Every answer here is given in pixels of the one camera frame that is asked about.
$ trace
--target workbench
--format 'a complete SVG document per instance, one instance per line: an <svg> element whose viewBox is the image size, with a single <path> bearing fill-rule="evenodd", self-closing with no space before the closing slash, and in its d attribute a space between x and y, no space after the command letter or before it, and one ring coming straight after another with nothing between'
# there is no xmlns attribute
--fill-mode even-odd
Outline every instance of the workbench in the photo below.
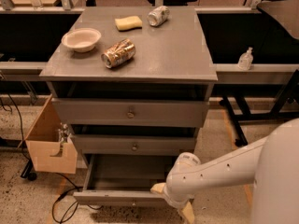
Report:
<svg viewBox="0 0 299 224"><path fill-rule="evenodd" d="M40 78L89 167L81 204L164 205L150 193L183 151L193 152L217 81L197 14L171 7L150 27L152 7L86 7L71 30L90 27L102 37L87 53L59 45ZM138 16L142 29L119 32L114 19ZM129 38L135 56L114 69L104 50Z"/></svg>

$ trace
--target speckled floor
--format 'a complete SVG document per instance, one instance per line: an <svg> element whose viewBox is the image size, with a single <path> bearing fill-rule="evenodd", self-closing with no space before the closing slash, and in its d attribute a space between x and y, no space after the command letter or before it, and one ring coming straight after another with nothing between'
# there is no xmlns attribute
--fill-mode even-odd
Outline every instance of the speckled floor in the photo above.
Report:
<svg viewBox="0 0 299 224"><path fill-rule="evenodd" d="M23 116L23 129L28 131L41 105L30 106L17 102ZM208 111L204 128L198 136L195 154L202 162L211 161L234 149L235 132L226 111L217 101ZM12 114L0 107L0 134L20 137L19 116L12 106ZM248 124L243 129L249 142L271 133L278 123ZM20 178L26 164L21 150L15 147L0 147L0 222L1 223L56 223L52 218L52 205L58 196L73 186L63 177L51 173L37 173L36 181ZM82 186L86 169L77 169L68 175L76 185ZM195 223L246 224L249 223L252 190L250 185L205 189L196 194L193 202ZM69 193L54 210L57 219L62 218L67 208L75 201ZM166 208L101 207L93 210L79 205L76 214L66 223L182 223L177 211Z"/></svg>

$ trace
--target power cord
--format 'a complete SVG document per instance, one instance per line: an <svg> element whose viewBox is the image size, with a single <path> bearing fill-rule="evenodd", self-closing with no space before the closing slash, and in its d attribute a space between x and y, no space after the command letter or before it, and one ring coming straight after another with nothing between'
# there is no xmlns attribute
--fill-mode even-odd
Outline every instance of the power cord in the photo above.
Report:
<svg viewBox="0 0 299 224"><path fill-rule="evenodd" d="M9 109L6 109L6 106L4 105L2 98L0 97L0 105L2 106L3 110L9 112L10 114L12 114L12 108L10 105L7 105L9 107Z"/></svg>
<svg viewBox="0 0 299 224"><path fill-rule="evenodd" d="M71 183L71 184L74 186L72 189L69 189L69 190L63 192L63 193L58 197L58 199L54 202L54 204L53 204L53 206L52 206L52 218L53 218L53 220L54 220L55 222L59 223L59 224L62 224L62 223L65 223L66 221L68 221L70 218L72 218L72 217L75 215L75 213L76 213L76 211L77 211L77 209L78 209L78 202L77 202L77 201L73 202L73 203L67 208L67 210L64 212L64 215L63 215L63 217L62 217L60 220L57 220L57 218L55 217L55 214L54 214L54 210L55 210L55 206L56 206L56 204L57 204L58 202L60 202L60 201L67 195L68 192L70 192L70 191L72 191L72 190L75 190L75 189L76 189L77 191L79 191L79 190L82 189L83 187L79 187L79 186L77 186L76 184L74 184L74 183L73 183L67 176L65 176L65 175L62 175L62 174L59 174L59 173L55 173L55 174L64 177L69 183ZM75 208L74 208L72 214L70 215L70 217L68 217L67 219L64 219L65 216L67 215L67 213L71 210L71 208L72 208L73 206L75 206ZM92 210L100 210L100 209L102 208L102 206L100 206L99 208L94 208L94 207L91 207L91 206L89 206L89 205L88 205L88 207L90 207Z"/></svg>

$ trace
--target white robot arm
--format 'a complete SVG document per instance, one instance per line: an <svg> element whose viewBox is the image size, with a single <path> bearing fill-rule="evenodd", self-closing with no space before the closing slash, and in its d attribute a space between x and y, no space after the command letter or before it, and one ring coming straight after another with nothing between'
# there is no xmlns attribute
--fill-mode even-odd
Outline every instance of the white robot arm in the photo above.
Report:
<svg viewBox="0 0 299 224"><path fill-rule="evenodd" d="M199 189L253 184L251 223L299 223L299 119L276 128L269 136L201 164L182 153L166 183L151 192L161 195L187 223L194 222L189 199Z"/></svg>

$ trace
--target yellow sponge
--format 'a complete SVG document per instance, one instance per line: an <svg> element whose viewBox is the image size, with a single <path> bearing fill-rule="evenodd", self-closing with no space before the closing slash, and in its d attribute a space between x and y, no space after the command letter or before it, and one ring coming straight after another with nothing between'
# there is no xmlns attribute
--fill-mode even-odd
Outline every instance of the yellow sponge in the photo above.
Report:
<svg viewBox="0 0 299 224"><path fill-rule="evenodd" d="M115 19L115 24L119 31L125 31L137 27L142 27L142 20L140 20L137 16L132 16L123 19Z"/></svg>

